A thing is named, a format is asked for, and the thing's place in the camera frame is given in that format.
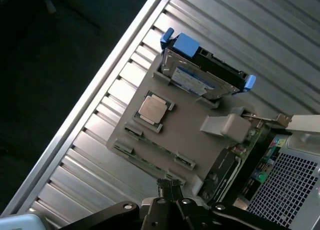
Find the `ridged metal surface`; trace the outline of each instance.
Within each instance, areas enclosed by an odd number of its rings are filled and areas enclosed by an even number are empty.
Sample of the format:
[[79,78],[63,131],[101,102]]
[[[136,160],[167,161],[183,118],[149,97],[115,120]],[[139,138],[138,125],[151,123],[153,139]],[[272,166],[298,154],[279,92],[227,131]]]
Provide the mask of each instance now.
[[115,202],[139,202],[157,194],[152,177],[105,144],[161,52],[160,36],[169,27],[234,68],[255,74],[252,92],[239,98],[258,114],[319,114],[319,6],[319,0],[170,0],[141,26],[135,39],[139,43],[134,47],[133,41],[109,75],[106,83],[111,86],[61,164],[43,189],[41,183],[36,186],[42,189],[36,201],[28,203],[34,190],[20,212],[32,207],[64,226]]

